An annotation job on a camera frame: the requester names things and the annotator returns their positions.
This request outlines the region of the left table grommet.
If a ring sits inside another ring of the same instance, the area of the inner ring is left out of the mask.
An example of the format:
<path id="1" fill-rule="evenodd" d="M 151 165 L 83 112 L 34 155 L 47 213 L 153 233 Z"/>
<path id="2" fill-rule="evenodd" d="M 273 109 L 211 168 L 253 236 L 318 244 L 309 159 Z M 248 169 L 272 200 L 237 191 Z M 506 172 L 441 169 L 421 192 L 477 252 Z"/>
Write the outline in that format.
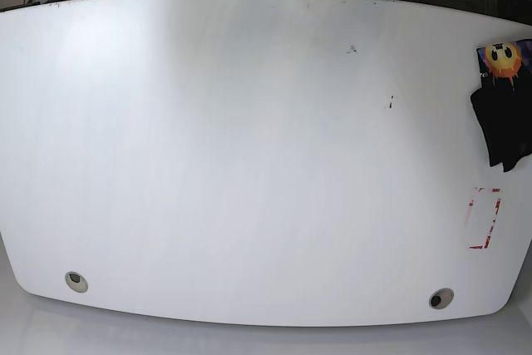
<path id="1" fill-rule="evenodd" d="M 76 293 L 85 293 L 88 290 L 88 282 L 76 272 L 66 273 L 65 281 L 67 286 Z"/>

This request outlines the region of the red tape marking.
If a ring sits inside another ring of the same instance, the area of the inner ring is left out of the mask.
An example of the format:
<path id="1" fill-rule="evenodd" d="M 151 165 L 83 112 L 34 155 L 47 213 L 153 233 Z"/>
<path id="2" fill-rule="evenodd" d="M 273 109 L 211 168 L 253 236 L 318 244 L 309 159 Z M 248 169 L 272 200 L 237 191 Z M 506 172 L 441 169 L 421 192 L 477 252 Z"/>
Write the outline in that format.
<path id="1" fill-rule="evenodd" d="M 465 219 L 465 245 L 468 249 L 487 249 L 502 200 L 502 189 L 474 189 Z"/>

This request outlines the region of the right table grommet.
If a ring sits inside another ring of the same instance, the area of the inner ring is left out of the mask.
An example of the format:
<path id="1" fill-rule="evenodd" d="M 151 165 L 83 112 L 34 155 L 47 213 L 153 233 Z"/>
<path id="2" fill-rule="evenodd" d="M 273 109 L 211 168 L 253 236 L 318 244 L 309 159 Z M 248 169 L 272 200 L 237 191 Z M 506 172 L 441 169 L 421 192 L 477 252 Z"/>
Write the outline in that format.
<path id="1" fill-rule="evenodd" d="M 454 291 L 450 288 L 441 288 L 429 298 L 429 306 L 436 310 L 442 310 L 450 305 L 454 299 Z"/>

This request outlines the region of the black graphic t-shirt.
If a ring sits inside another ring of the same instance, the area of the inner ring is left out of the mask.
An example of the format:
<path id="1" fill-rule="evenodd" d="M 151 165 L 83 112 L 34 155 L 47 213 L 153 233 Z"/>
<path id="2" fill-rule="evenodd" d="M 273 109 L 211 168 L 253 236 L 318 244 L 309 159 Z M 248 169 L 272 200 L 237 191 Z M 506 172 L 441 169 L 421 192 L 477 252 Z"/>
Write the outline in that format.
<path id="1" fill-rule="evenodd" d="M 531 154 L 531 40 L 477 50 L 481 88 L 470 96 L 491 167 L 513 170 Z"/>

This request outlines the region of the table grommet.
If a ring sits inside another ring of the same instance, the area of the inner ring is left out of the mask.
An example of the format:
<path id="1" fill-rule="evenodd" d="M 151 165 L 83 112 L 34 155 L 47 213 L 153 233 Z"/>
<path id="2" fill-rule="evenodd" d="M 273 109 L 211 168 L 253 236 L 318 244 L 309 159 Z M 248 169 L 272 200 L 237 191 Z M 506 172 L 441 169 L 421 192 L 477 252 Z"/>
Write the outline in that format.
<path id="1" fill-rule="evenodd" d="M 450 288 L 441 288 L 429 298 L 429 306 L 436 310 L 442 310 L 450 305 L 454 299 L 454 291 Z"/>
<path id="2" fill-rule="evenodd" d="M 76 272 L 66 273 L 65 281 L 67 286 L 76 293 L 85 293 L 88 290 L 88 282 Z"/>

